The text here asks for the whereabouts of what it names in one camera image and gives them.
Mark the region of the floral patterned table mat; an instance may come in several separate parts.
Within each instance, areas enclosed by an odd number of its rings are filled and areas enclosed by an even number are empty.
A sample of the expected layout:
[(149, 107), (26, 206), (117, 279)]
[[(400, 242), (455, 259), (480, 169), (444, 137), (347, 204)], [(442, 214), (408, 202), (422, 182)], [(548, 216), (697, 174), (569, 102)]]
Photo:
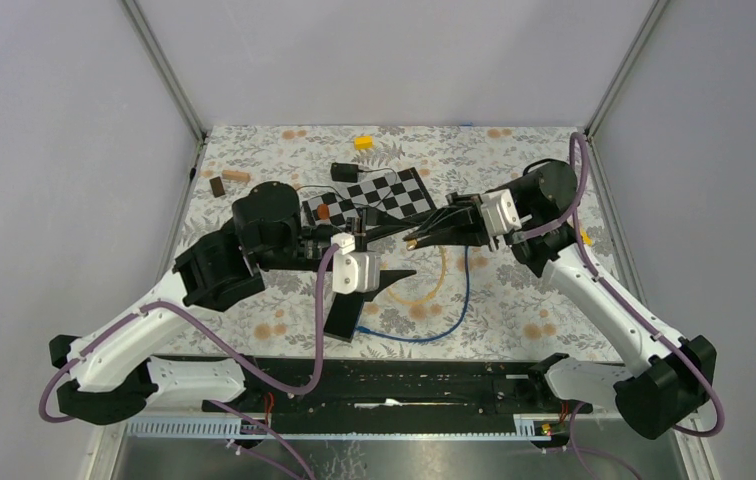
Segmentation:
[[(569, 128), (217, 126), (199, 165), (178, 246), (185, 249), (222, 226), (238, 197), (264, 181), (343, 186), (333, 162), (365, 169), (415, 168), (436, 205), (449, 193), (478, 193), (516, 179), (543, 158), (565, 159)], [(353, 140), (372, 136), (374, 147)], [(251, 174), (247, 183), (223, 170)], [(226, 195), (214, 198), (209, 180), (221, 177)], [(519, 265), (511, 252), (477, 247), (407, 251), (400, 236), (373, 244), (387, 269), (417, 273), (365, 305), (362, 331), (349, 341), (327, 339), (329, 358), (540, 360), (560, 352), (613, 362), (615, 349), (579, 309)], [(211, 354), (226, 343), (239, 353), (310, 358), (314, 354), (312, 273), (273, 271), (265, 290), (225, 313), (205, 318), (213, 332), (188, 327), (171, 353)]]

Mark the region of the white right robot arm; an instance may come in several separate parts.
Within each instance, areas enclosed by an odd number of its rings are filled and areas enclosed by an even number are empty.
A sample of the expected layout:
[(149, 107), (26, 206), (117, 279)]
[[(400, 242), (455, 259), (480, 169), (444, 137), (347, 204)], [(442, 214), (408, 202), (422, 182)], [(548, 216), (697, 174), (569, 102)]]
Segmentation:
[(653, 315), (586, 248), (567, 222), (534, 237), (580, 198), (573, 167), (544, 159), (523, 175), (480, 194), (452, 193), (405, 236), (409, 249), (508, 246), (545, 285), (566, 296), (614, 347), (623, 364), (553, 354), (536, 367), (529, 402), (551, 412), (565, 400), (616, 410), (640, 436), (656, 439), (715, 396), (717, 352), (704, 336), (687, 338)]

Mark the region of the orange piece on checkerboard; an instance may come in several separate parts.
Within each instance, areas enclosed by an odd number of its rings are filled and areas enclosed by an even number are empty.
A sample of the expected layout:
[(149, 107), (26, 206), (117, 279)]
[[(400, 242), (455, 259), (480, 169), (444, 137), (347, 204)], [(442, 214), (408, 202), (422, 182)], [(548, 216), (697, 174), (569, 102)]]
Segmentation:
[(316, 216), (319, 220), (328, 220), (331, 216), (329, 206), (320, 204), (316, 209)]

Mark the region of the dark brown wooden block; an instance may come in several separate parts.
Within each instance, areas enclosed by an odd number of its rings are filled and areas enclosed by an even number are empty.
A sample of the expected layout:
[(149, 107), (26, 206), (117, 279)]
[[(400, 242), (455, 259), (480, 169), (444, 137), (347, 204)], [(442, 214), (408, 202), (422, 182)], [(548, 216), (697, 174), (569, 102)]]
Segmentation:
[(209, 180), (211, 193), (214, 198), (220, 198), (226, 195), (226, 190), (221, 177), (213, 177)]

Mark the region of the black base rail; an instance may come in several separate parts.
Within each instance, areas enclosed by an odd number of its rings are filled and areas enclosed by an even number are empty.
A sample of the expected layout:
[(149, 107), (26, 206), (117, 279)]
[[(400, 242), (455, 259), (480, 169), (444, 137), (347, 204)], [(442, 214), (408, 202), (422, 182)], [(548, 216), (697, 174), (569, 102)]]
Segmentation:
[(254, 375), (229, 402), (280, 434), (509, 434), (519, 415), (557, 421), (575, 400), (548, 392), (532, 362), (330, 359), (318, 386), (288, 395)]

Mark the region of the light tan wooden block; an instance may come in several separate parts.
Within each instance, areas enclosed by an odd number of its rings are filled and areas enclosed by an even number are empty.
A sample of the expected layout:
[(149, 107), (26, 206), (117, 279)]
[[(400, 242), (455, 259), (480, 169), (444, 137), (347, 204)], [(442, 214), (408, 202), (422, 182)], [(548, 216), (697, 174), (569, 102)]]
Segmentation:
[(221, 172), (221, 177), (224, 180), (232, 182), (247, 183), (251, 181), (250, 173), (237, 170), (223, 170)]

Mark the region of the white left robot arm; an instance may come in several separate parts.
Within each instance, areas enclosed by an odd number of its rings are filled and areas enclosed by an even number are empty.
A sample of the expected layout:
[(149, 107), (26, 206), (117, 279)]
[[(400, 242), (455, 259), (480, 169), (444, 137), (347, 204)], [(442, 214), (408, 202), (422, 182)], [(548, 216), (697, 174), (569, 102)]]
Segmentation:
[(173, 267), (131, 307), (95, 332), (59, 335), (49, 344), (55, 374), (38, 404), (49, 423), (81, 420), (110, 425), (153, 406), (231, 402), (250, 411), (263, 401), (264, 385), (294, 396), (312, 392), (323, 372), (324, 342), (314, 341), (314, 363), (301, 385), (263, 372), (226, 343), (224, 358), (169, 360), (160, 350), (188, 327), (204, 331), (205, 318), (261, 293), (271, 270), (316, 274), (314, 327), (325, 324), (324, 292), (355, 308), (406, 277), (384, 271), (372, 240), (411, 228), (414, 214), (359, 208), (351, 225), (304, 226), (297, 191), (264, 182), (234, 201), (232, 217), (175, 258)]

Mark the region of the yellow block near wall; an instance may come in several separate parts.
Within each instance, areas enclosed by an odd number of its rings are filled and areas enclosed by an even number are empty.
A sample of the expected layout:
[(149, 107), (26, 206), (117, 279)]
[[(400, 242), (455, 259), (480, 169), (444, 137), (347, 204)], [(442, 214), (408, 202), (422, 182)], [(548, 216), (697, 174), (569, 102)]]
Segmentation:
[(356, 150), (366, 150), (374, 147), (372, 136), (359, 136), (353, 140), (353, 146)]

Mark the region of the black white checkerboard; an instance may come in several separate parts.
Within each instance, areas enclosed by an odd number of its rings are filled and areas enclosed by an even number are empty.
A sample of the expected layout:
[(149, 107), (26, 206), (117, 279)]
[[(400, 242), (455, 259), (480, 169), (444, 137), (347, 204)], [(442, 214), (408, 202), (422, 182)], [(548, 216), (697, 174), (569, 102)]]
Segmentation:
[(342, 193), (329, 190), (301, 202), (311, 226), (343, 227), (360, 208), (372, 207), (392, 217), (409, 220), (435, 209), (434, 201), (415, 168), (347, 186)]

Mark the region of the yellow block at right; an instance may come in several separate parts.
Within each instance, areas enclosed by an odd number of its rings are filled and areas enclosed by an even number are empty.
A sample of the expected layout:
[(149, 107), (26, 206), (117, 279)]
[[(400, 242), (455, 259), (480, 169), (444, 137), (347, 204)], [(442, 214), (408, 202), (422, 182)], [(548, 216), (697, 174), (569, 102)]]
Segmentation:
[(580, 231), (580, 233), (581, 233), (581, 237), (582, 237), (582, 241), (583, 241), (583, 243), (584, 243), (585, 245), (587, 245), (587, 246), (592, 246), (592, 245), (593, 245), (593, 240), (592, 240), (592, 238), (591, 238), (591, 237), (589, 236), (589, 234), (588, 234), (588, 233), (587, 233), (587, 232), (586, 232), (586, 231), (585, 231), (584, 229), (582, 229), (582, 230)]

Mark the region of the black power adapter with cable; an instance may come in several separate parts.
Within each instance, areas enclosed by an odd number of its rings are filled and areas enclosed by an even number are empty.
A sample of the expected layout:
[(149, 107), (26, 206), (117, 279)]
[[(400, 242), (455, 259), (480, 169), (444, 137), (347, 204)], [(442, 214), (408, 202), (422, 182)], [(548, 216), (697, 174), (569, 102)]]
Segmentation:
[[(340, 162), (333, 162), (330, 167), (331, 179), (334, 181), (342, 181), (343, 183), (357, 183), (359, 176), (361, 174), (371, 174), (371, 173), (377, 173), (380, 171), (390, 172), (394, 176), (394, 181), (399, 180), (398, 172), (393, 170), (392, 168), (379, 168), (377, 170), (370, 170), (370, 169), (365, 169), (356, 163), (340, 163)], [(311, 184), (295, 185), (293, 184), (293, 188), (296, 192), (299, 192), (305, 189), (320, 189), (323, 192), (330, 192), (336, 200), (340, 200), (340, 201), (346, 200), (346, 197), (344, 197), (333, 185), (311, 185)], [(386, 195), (384, 197), (381, 197), (379, 200), (373, 200), (367, 203), (358, 203), (358, 202), (354, 202), (350, 200), (350, 203), (353, 206), (357, 206), (357, 207), (376, 209), (378, 205), (389, 195), (390, 195), (390, 191), (388, 191)]]

